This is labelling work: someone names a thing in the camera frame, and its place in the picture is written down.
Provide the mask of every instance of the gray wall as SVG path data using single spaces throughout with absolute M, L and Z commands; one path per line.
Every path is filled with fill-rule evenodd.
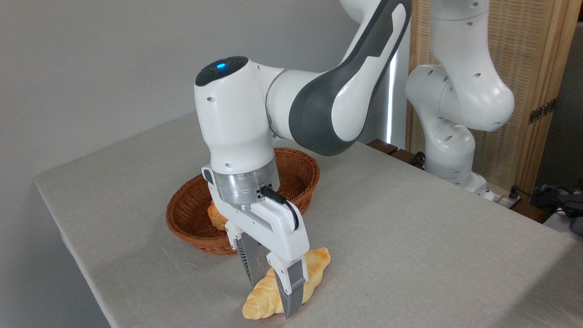
M 0 327 L 107 326 L 36 175 L 192 112 L 215 59 L 323 71 L 356 28 L 332 0 L 0 0 Z

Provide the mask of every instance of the wooden panel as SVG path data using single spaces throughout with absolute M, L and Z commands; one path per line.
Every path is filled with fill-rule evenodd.
M 429 0 L 414 1 L 412 25 L 411 69 L 420 64 L 437 63 L 431 56 L 429 45 Z M 544 146 L 550 117 L 528 125 L 530 112 L 558 94 L 556 79 L 564 69 L 561 48 L 570 44 L 570 36 L 563 33 L 563 19 L 567 8 L 578 0 L 507 0 L 491 1 L 489 16 L 489 49 L 494 66 L 500 77 L 514 92 L 515 109 L 509 122 L 495 132 L 472 131 L 476 140 L 474 171 L 483 175 L 489 183 L 508 189 L 517 176 L 524 174 L 530 179 L 533 170 L 524 173 L 519 168 L 540 162 L 540 155 L 533 153 L 539 143 Z M 564 28 L 574 30 L 575 19 L 566 17 Z M 408 111 L 408 150 L 424 149 L 423 129 L 412 107 Z M 541 134 L 535 140 L 531 136 Z
M 559 94 L 581 3 L 578 0 L 557 1 L 555 6 L 555 15 L 553 15 L 551 33 L 549 33 L 549 37 L 552 39 L 548 41 L 550 47 L 547 48 L 550 50 L 550 58 L 546 65 L 547 75 L 539 77 L 542 84 L 538 97 L 540 105 L 548 103 Z M 527 128 L 526 142 L 524 142 L 522 149 L 521 163 L 517 174 L 517 184 L 523 190 L 532 192 L 535 187 L 551 119 L 552 114 L 547 115 L 530 124 Z

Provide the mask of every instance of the second robotic arm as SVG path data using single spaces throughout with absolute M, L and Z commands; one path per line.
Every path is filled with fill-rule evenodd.
M 406 85 L 425 133 L 425 170 L 487 198 L 486 181 L 472 172 L 467 128 L 497 130 L 514 109 L 490 59 L 488 10 L 488 0 L 432 0 L 431 52 L 442 66 L 415 68 Z

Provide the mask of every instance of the metal hinge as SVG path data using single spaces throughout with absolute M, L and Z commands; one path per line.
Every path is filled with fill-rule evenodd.
M 549 101 L 548 103 L 544 104 L 543 106 L 540 106 L 539 108 L 533 110 L 531 112 L 531 117 L 528 120 L 528 124 L 532 124 L 535 121 L 540 120 L 541 118 L 543 118 L 544 116 L 546 116 L 547 114 L 551 113 L 554 108 L 557 106 L 557 98 Z

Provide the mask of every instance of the power cord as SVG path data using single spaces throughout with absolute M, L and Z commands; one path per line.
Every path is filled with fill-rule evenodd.
M 565 206 L 565 205 L 562 205 L 562 204 L 553 203 L 551 201 L 547 201 L 547 200 L 544 200 L 544 199 L 539 198 L 537 196 L 534 196 L 532 194 L 529 194 L 529 193 L 525 192 L 524 190 L 518 188 L 517 185 L 512 186 L 512 189 L 519 191 L 521 194 L 524 194 L 525 196 L 527 196 L 527 197 L 529 197 L 529 198 L 531 198 L 533 200 L 536 200 L 536 201 L 539 201 L 541 203 L 545 203 L 545 204 L 554 206 L 555 208 L 559 208 L 560 207 L 560 208 L 562 208 L 564 210 L 569 210 L 569 211 L 573 211 L 573 212 L 581 212 L 580 209 L 573 208 L 573 207 L 569 207 L 569 206 Z M 565 203 L 578 203 L 578 204 L 583 204 L 583 201 L 568 200 L 568 201 L 565 201 L 563 204 L 565 204 Z

